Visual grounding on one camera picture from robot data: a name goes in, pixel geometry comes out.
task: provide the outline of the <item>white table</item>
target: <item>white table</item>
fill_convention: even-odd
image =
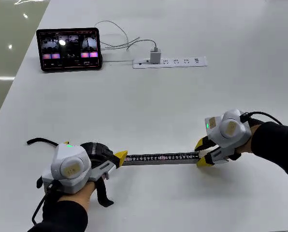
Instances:
[[[100,20],[115,21],[130,38],[156,40],[163,57],[207,56],[209,66],[133,70],[125,62],[44,74],[34,38],[0,110],[0,231],[29,229],[43,195],[35,183],[53,148],[25,145],[33,137],[99,141],[130,154],[187,152],[205,135],[204,118],[231,108],[288,124],[288,1],[52,0],[39,28]],[[108,42],[124,40],[109,24],[100,31]],[[139,43],[110,55],[144,58],[150,48]],[[201,170],[122,167],[106,184],[115,204],[102,208],[93,196],[87,231],[288,229],[288,176],[249,154]]]

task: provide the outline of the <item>tablet screen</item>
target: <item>tablet screen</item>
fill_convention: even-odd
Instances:
[[[43,70],[101,66],[97,29],[38,30],[37,39]]]

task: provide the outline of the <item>power adapter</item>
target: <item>power adapter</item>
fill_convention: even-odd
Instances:
[[[161,60],[161,49],[158,49],[156,46],[150,50],[150,63],[151,64],[160,64]]]

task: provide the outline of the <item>tan patch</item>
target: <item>tan patch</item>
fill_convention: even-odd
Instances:
[[[237,124],[235,122],[229,122],[227,129],[226,129],[226,134],[228,134],[229,136],[232,136],[235,132]]]
[[[70,177],[70,176],[78,173],[80,170],[81,170],[80,165],[79,165],[78,163],[75,163],[75,164],[73,164],[73,165],[65,168],[65,169],[63,170],[63,175],[64,175],[65,177]]]
[[[210,128],[214,128],[216,126],[216,120],[215,117],[212,117],[208,120],[208,122],[210,123]]]

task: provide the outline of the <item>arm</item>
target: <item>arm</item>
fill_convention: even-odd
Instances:
[[[89,199],[95,190],[94,182],[88,182],[74,195],[64,195],[43,208],[43,221],[32,227],[29,232],[84,232],[88,223]]]
[[[279,165],[288,174],[288,126],[266,122],[251,128],[252,137],[237,149],[249,152]]]

